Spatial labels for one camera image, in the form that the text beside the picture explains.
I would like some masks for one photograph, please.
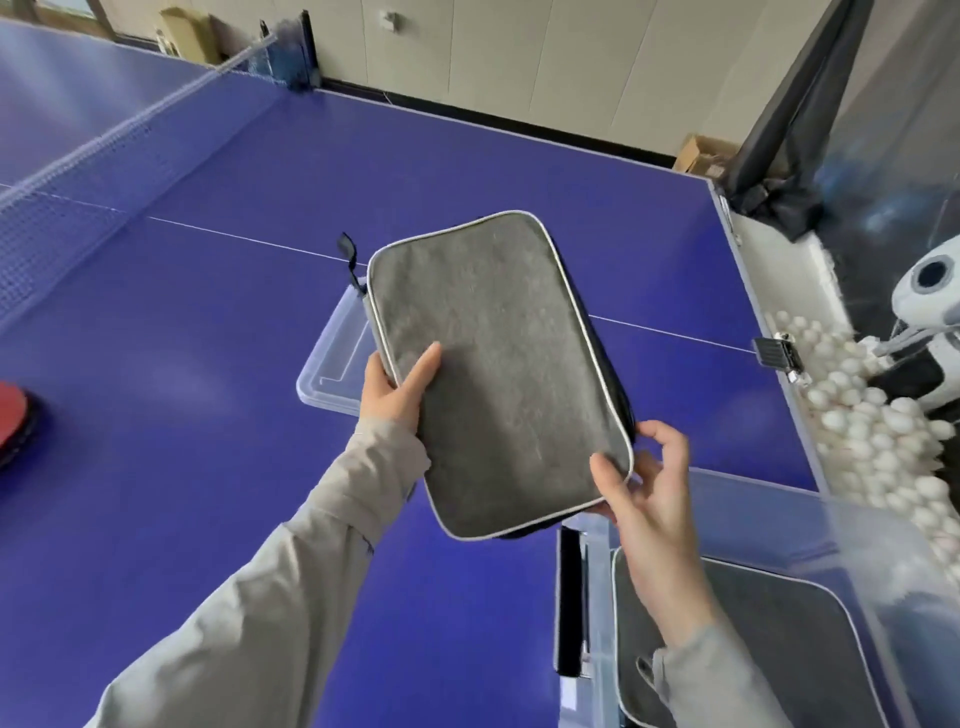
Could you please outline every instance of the person's left hand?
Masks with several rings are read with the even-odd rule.
[[[364,375],[360,417],[392,420],[416,435],[420,421],[420,400],[427,385],[433,381],[434,375],[440,369],[440,358],[440,342],[435,341],[420,355],[403,383],[394,389],[383,370],[380,354],[372,353],[367,360],[367,371]]]

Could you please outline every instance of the white robot head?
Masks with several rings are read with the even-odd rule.
[[[960,235],[914,263],[894,288],[891,304],[910,327],[960,326]]]

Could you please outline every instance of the gray sleeve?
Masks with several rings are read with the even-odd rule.
[[[293,519],[110,683],[87,725],[309,725],[372,548],[429,464],[401,425],[361,420]]]
[[[654,653],[654,689],[678,728],[790,728],[746,647],[726,625]]]

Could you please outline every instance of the gray felt surface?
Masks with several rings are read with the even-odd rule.
[[[717,600],[794,728],[884,728],[855,633],[840,601],[805,581],[704,561]],[[636,670],[663,646],[636,598],[627,560],[613,561],[617,681],[626,712],[656,728],[675,723]]]
[[[626,473],[631,438],[591,360],[549,239],[526,213],[388,246],[368,268],[381,353],[402,380],[435,340],[420,437],[441,524],[485,538],[600,498],[588,459]]]

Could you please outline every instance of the pile of ping pong balls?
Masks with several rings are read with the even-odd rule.
[[[778,311],[771,330],[789,333],[810,382],[798,383],[799,399],[834,496],[886,508],[921,529],[955,586],[960,587],[960,516],[949,486],[934,475],[951,423],[931,422],[909,398],[887,401],[867,379],[893,365],[876,357],[876,339],[827,330],[819,321]]]

